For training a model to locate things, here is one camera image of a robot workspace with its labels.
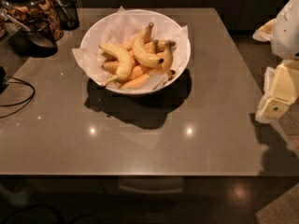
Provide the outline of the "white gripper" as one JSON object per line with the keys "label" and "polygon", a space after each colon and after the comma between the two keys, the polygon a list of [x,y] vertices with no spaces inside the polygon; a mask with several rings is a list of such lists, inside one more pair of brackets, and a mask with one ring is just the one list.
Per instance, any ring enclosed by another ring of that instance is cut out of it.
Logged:
{"label": "white gripper", "polygon": [[270,123],[280,119],[299,98],[299,0],[289,0],[272,19],[257,29],[252,38],[271,41],[272,53],[283,60],[276,68],[267,67],[263,97],[255,119]]}

